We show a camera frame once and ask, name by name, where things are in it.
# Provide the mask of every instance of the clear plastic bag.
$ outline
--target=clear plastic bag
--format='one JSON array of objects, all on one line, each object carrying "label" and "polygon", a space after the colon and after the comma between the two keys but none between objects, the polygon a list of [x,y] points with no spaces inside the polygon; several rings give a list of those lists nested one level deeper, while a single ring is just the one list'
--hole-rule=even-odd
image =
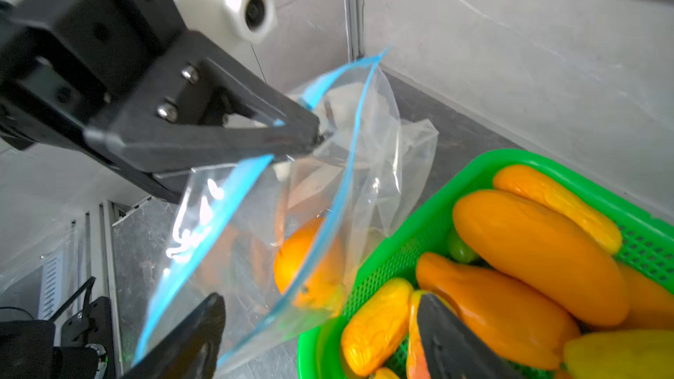
[{"label": "clear plastic bag", "polygon": [[[55,225],[35,245],[0,267],[0,306],[21,307],[36,319],[49,319],[87,280],[85,242],[83,226]],[[60,319],[77,312],[81,298],[77,303]],[[25,319],[20,312],[0,313],[0,322]]]},{"label": "clear plastic bag", "polygon": [[[325,140],[311,155],[193,170],[136,361],[211,292],[221,294],[226,307],[222,371],[340,313],[373,247],[371,229],[388,235],[404,221],[426,183],[437,143],[427,120],[401,123],[388,80],[377,69],[382,56],[291,93],[320,120]],[[317,217],[320,228],[282,294],[274,280],[276,255],[284,240]],[[317,290],[310,281],[326,258],[339,260],[338,272]]]}]

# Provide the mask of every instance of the gray wall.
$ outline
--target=gray wall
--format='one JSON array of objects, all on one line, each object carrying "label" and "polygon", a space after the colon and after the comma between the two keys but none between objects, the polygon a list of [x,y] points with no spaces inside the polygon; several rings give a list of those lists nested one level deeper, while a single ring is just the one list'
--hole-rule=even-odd
[{"label": "gray wall", "polygon": [[[276,0],[278,26],[244,62],[288,91],[347,61],[343,0]],[[26,152],[0,140],[0,266],[55,224],[105,199],[132,205],[145,192],[75,151],[36,145]]]},{"label": "gray wall", "polygon": [[364,0],[369,54],[674,219],[672,0]]}]

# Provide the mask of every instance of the robotic arm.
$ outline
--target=robotic arm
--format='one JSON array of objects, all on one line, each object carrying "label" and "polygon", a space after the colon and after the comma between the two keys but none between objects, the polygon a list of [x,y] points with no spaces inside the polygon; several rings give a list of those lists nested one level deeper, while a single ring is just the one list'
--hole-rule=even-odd
[{"label": "robotic arm", "polygon": [[228,53],[274,19],[273,0],[23,0],[0,14],[0,137],[77,149],[169,202],[192,167],[305,155],[317,117]]}]

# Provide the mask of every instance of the cable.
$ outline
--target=cable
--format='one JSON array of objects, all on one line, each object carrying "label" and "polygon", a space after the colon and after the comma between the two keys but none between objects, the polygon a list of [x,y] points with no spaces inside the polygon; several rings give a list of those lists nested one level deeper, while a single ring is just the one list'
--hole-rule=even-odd
[{"label": "cable", "polygon": [[65,301],[64,304],[61,305],[58,309],[56,309],[56,312],[54,312],[53,315],[49,318],[49,322],[55,322],[56,319],[59,318],[65,312],[65,310],[70,307],[70,305],[77,299],[80,294],[82,294],[82,291],[86,290],[86,293],[84,294],[84,302],[82,303],[82,316],[86,315],[89,316],[89,300],[91,299],[91,289],[94,287],[94,282],[96,281],[96,277],[89,277],[88,280],[85,281],[82,286],[75,291],[73,295],[71,295],[68,300]]},{"label": "cable", "polygon": [[3,310],[3,309],[18,310],[19,312],[23,312],[23,313],[27,314],[28,316],[30,316],[31,319],[35,320],[35,317],[33,315],[31,315],[28,310],[21,309],[21,307],[16,307],[16,306],[2,306],[2,307],[0,307],[0,310]]}]

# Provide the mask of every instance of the green basket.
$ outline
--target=green basket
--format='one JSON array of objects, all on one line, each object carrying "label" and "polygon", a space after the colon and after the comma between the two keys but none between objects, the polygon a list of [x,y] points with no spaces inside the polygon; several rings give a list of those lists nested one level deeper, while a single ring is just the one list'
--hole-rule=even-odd
[{"label": "green basket", "polygon": [[[384,282],[402,277],[417,285],[415,265],[424,252],[447,256],[447,237],[452,226],[451,209],[464,195],[491,188],[501,168],[526,164],[560,182],[567,189],[612,219],[623,234],[617,260],[635,268],[674,293],[674,227],[597,186],[563,165],[527,151],[490,151],[471,161],[438,193],[421,206],[390,238],[384,240],[358,271],[356,283],[341,316],[299,337],[297,369],[300,379],[347,377],[340,361],[340,337],[353,314]],[[407,340],[386,366],[405,377]],[[551,378],[552,372],[513,366],[527,378]]]}]

